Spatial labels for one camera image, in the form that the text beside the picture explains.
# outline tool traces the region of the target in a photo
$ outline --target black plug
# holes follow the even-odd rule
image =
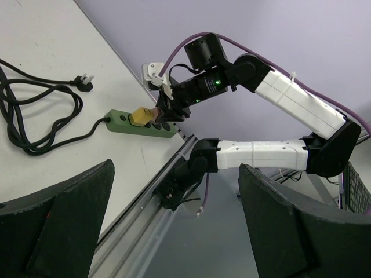
[[[92,83],[94,76],[91,75],[86,77],[86,74],[82,76],[76,76],[75,80],[70,81],[71,86],[75,86],[80,92],[90,92],[94,86]]]

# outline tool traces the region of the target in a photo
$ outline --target wire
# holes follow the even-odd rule
[[[300,172],[300,175],[297,178],[294,178],[293,175],[291,175],[289,178],[290,178],[290,180],[292,180],[294,182],[298,182],[298,181],[301,180],[302,175],[303,175],[303,172]]]
[[[170,80],[170,82],[172,81],[172,80],[171,80],[172,71],[173,71],[173,68],[175,68],[175,67],[186,68],[186,69],[188,69],[189,72],[191,72],[191,73],[193,73],[193,74],[198,74],[198,73],[199,73],[199,71],[195,71],[194,69],[191,69],[191,68],[190,68],[189,66],[187,66],[186,64],[176,64],[176,65],[172,66],[172,67],[170,68],[170,70],[169,70],[169,80]]]
[[[331,181],[329,178],[325,178],[325,179],[326,179],[326,181],[328,181],[330,184],[336,184],[336,185],[339,185],[339,183],[336,182],[336,181]]]
[[[205,206],[206,206],[206,202],[208,201],[208,194],[209,194],[209,178],[210,178],[210,173],[208,172],[207,175],[206,175],[206,186],[205,186],[205,196],[203,197],[203,202],[202,202],[202,205],[201,207],[199,208],[199,210],[196,212],[196,215],[199,216]]]
[[[300,173],[299,177],[294,178],[293,176],[296,175],[296,174],[298,174],[298,173]],[[300,181],[300,179],[302,178],[302,175],[303,175],[303,172],[294,171],[294,172],[292,172],[290,174],[284,175],[283,176],[284,177],[283,181],[279,181],[281,179],[281,177],[277,178],[275,181],[279,182],[280,184],[283,184],[287,180],[292,180],[294,182],[297,182],[297,181]]]
[[[187,199],[187,200],[183,201],[182,204],[187,203],[187,202],[191,202],[191,201],[197,201],[197,200],[201,200],[201,198]]]
[[[87,134],[79,137],[74,137],[53,145],[56,139],[57,132],[60,129],[62,129],[65,125],[67,125],[70,121],[72,121],[72,119],[74,119],[81,112],[83,106],[82,99],[80,98],[79,95],[74,93],[69,87],[65,85],[70,84],[69,81],[55,81],[37,78],[32,75],[26,74],[25,72],[17,69],[16,67],[10,65],[9,63],[1,59],[0,64],[5,65],[6,67],[14,70],[16,73],[21,74],[27,78],[34,79],[34,80],[19,78],[7,79],[4,70],[2,69],[2,67],[0,67],[0,112],[7,124],[8,138],[10,142],[13,145],[21,148],[25,153],[31,156],[39,156],[48,153],[63,145],[67,145],[72,142],[86,139],[95,132],[99,123],[110,121],[110,118],[101,118],[93,125],[91,131],[88,132]],[[56,85],[50,85],[44,82],[53,83]],[[31,97],[25,100],[18,100],[13,90],[10,88],[11,84],[16,83],[45,87],[47,88],[47,90],[38,94],[35,97]],[[36,142],[30,142],[26,135],[26,130],[24,127],[24,121],[20,106],[34,103],[42,99],[43,97],[48,96],[50,93],[53,93],[54,91],[60,91],[65,94],[69,94],[74,100],[74,109],[69,116],[56,120],[54,124],[52,124],[50,132],[42,139]]]
[[[201,179],[192,187],[191,190],[188,191],[188,193],[181,199],[181,201],[179,201],[178,203],[172,205],[171,207],[169,207],[169,209],[176,209],[178,206],[180,206],[181,204],[183,204],[191,195],[193,192],[195,192],[195,190],[200,186],[200,184],[202,183],[202,180],[203,180],[203,176],[201,177]]]
[[[163,76],[166,69],[169,67],[170,63],[172,62],[172,60],[174,59],[175,55],[179,52],[179,50],[185,46],[187,43],[189,43],[191,40],[193,39],[196,39],[196,38],[199,38],[200,36],[205,36],[209,34],[209,32],[202,32],[202,33],[197,33],[197,34],[194,34],[190,37],[188,37],[187,39],[183,40],[176,48],[175,50],[172,52],[172,54],[170,55],[170,57],[168,58],[168,60],[166,61],[165,65],[163,66],[163,68],[161,69],[160,73],[159,73],[159,76]],[[236,41],[233,41],[232,39],[230,38],[227,38],[226,36],[222,36],[222,35],[219,35],[219,34],[216,34],[220,39],[226,41],[226,42],[229,42],[231,43],[232,45],[242,49],[243,51],[245,52],[248,52],[248,53],[251,53],[251,54],[254,54],[256,57],[258,57],[259,59],[261,59],[263,62],[265,62],[266,64],[269,64],[270,66],[274,67],[276,70],[280,71],[281,73],[283,73],[285,76],[287,76],[288,78],[290,77],[290,73],[288,73],[287,71],[285,71],[283,68],[279,67],[278,65],[274,64],[273,62],[271,62],[270,60],[264,58],[263,56],[257,54],[256,52],[244,47],[243,45],[240,45],[238,42]],[[356,119],[364,128],[365,130],[367,131],[368,135],[371,136],[371,126],[369,126],[369,124],[363,120],[357,113],[353,112],[352,110],[350,110],[349,108],[347,108],[346,106],[344,106],[343,104],[341,103],[338,103],[337,101],[335,100],[332,100],[331,98],[309,88],[307,85],[305,85],[303,82],[299,81],[298,79],[295,79],[295,82],[304,90],[308,91],[309,93],[335,105],[337,108],[340,108],[341,110],[343,110],[345,113],[349,114],[350,116],[352,116],[354,119]]]

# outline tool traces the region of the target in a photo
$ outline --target white table surface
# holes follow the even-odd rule
[[[109,110],[134,111],[154,102],[73,0],[8,0],[0,8],[0,58],[38,77],[70,80],[94,75],[90,93],[77,92],[83,110],[57,135],[56,142],[83,135]],[[8,78],[16,77],[5,68]],[[14,85],[18,98],[42,92],[40,87]],[[31,141],[42,138],[58,118],[69,115],[72,98],[55,92],[23,115]],[[101,123],[91,138],[31,157],[13,146],[0,118],[0,202],[33,193],[112,159],[115,180],[102,230],[143,189],[184,144],[171,139],[111,133]]]

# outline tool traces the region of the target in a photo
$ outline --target mesh grille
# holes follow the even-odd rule
[[[363,214],[371,206],[371,194],[363,184],[359,174],[349,165],[349,206],[355,212]]]

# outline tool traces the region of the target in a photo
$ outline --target green power strip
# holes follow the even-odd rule
[[[148,123],[145,126],[134,126],[129,120],[130,113],[111,110],[106,116],[111,119],[106,122],[107,129],[111,132],[171,138],[177,131],[173,123]]]

